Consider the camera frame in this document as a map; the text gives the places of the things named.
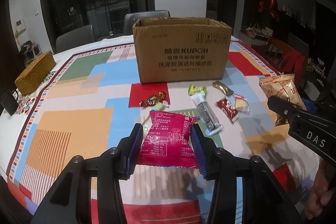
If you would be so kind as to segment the right hand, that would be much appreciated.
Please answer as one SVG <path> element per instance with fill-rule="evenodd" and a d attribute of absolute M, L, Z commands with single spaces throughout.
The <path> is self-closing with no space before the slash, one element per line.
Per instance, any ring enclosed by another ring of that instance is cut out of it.
<path fill-rule="evenodd" d="M 307 219 L 318 217 L 335 192 L 334 189 L 328 190 L 329 182 L 326 178 L 326 166 L 327 161 L 321 159 L 304 210 Z"/>

